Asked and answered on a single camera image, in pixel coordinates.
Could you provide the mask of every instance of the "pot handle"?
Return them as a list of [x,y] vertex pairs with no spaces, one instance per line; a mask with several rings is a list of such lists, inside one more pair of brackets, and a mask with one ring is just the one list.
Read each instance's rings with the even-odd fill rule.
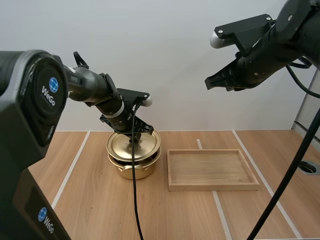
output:
[[[131,165],[125,165],[123,168],[118,167],[118,169],[120,170],[120,172],[124,173],[126,170],[132,169],[132,166]],[[136,169],[136,170],[144,170],[141,165],[135,165],[134,169]]]

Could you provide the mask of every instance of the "white stripe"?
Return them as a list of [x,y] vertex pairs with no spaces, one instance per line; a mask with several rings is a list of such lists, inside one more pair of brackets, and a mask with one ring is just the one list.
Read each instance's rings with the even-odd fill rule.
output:
[[[199,149],[203,149],[200,139],[197,139],[196,142],[198,143]],[[217,193],[217,191],[212,191],[212,193],[213,193],[213,198],[214,198],[214,201],[215,201],[216,208],[218,209],[218,213],[219,213],[220,220],[221,220],[221,223],[222,223],[222,227],[223,227],[223,230],[224,230],[225,238],[226,238],[226,240],[232,240],[232,237],[231,237],[231,234],[230,234],[230,230],[229,230],[229,227],[228,227],[228,223],[227,223],[227,220],[226,220],[226,217],[225,217],[225,214],[224,214],[224,210],[222,209],[222,206],[221,206],[221,203],[220,203],[220,200],[219,200],[218,193]]]
[[[235,130],[232,130],[235,138],[237,139],[237,141],[239,142],[239,144],[241,145],[243,151],[245,152],[245,154],[247,155],[247,157],[249,158],[253,168],[255,169],[256,173],[259,175],[260,179],[262,180],[263,184],[265,185],[265,188],[268,190],[269,194],[271,195],[271,197],[275,194],[271,187],[269,186],[269,184],[267,183],[266,179],[264,178],[264,176],[262,175],[262,173],[260,172],[258,166],[256,165],[255,161],[253,160],[253,158],[250,156],[250,153],[248,152],[248,150],[246,149],[245,145],[242,143],[242,141],[240,140],[238,134],[236,133]],[[293,231],[294,235],[298,238],[298,239],[302,239],[302,236],[300,235],[298,229],[296,228],[296,226],[294,225],[294,223],[291,221],[290,217],[288,216],[288,214],[286,213],[285,209],[282,207],[281,203],[278,201],[276,203],[277,207],[279,208],[280,212],[282,213],[283,217],[285,218],[286,222],[288,223],[288,225],[290,226],[291,230]]]
[[56,195],[55,195],[55,198],[54,198],[54,200],[53,200],[53,202],[52,202],[52,204],[51,204],[52,209],[55,209],[55,207],[56,207],[56,205],[57,205],[57,202],[59,201],[59,198],[60,198],[62,192],[63,192],[64,189],[65,189],[65,186],[66,186],[66,184],[67,184],[67,182],[68,182],[68,179],[69,179],[69,177],[70,177],[70,175],[71,175],[71,173],[72,173],[72,171],[73,171],[73,169],[74,169],[74,167],[75,167],[75,165],[76,165],[76,163],[77,163],[77,161],[78,161],[78,158],[79,158],[82,150],[84,149],[84,147],[85,147],[85,145],[86,145],[86,142],[87,142],[87,139],[88,139],[89,135],[90,135],[90,131],[88,131],[88,132],[86,133],[86,135],[85,135],[85,137],[84,137],[84,139],[83,139],[83,142],[82,142],[82,144],[81,144],[81,146],[80,146],[77,154],[75,155],[75,158],[74,158],[74,160],[73,160],[73,162],[72,162],[72,164],[71,164],[68,172],[66,173],[66,175],[65,175],[65,177],[64,177],[64,179],[63,179],[63,182],[62,182],[62,184],[61,184],[61,186],[60,186],[60,188],[59,188],[59,191],[58,191],[58,192],[56,193]]
[[202,149],[202,145],[201,145],[200,139],[197,139],[196,142],[198,143],[198,148]]

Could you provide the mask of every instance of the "pot lid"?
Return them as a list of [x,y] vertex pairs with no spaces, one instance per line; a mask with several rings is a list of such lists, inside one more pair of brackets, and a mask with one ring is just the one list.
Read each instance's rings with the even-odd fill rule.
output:
[[[161,143],[160,134],[153,130],[152,135],[142,133],[139,142],[134,143],[134,161],[142,161],[151,157],[158,151]],[[107,143],[106,149],[108,153],[115,159],[123,162],[132,161],[132,143],[130,139],[118,133],[113,133]]]

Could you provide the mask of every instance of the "blue logo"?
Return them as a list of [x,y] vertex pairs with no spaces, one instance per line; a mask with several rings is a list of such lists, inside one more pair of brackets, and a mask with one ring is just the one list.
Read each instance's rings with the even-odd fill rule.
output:
[[55,77],[50,78],[49,88],[50,88],[51,92],[53,92],[54,94],[58,91],[59,84],[58,84],[58,80]]
[[47,216],[47,209],[45,207],[41,208],[38,214],[38,221],[42,222]]

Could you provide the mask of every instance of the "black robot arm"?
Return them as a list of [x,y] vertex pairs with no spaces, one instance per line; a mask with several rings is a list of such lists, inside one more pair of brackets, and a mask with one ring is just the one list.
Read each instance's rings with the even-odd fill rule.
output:
[[207,89],[254,88],[301,56],[319,69],[319,25],[319,1],[288,0],[276,20],[264,14],[216,27],[211,45],[236,44],[239,52],[234,61],[205,80]]
[[[108,74],[97,74],[89,70],[87,63],[74,52],[78,67],[64,66],[69,98],[95,106],[102,113],[100,120],[108,124],[116,133],[131,138],[133,107],[151,105],[147,92],[116,88]],[[141,133],[152,134],[153,127],[135,117],[134,132],[137,139]]]
[[[151,104],[148,93],[116,89],[75,57],[70,68],[42,50],[0,51],[0,239],[70,239],[28,170],[46,155],[68,96],[130,138],[134,105]],[[137,117],[134,127],[136,139],[153,132]]]

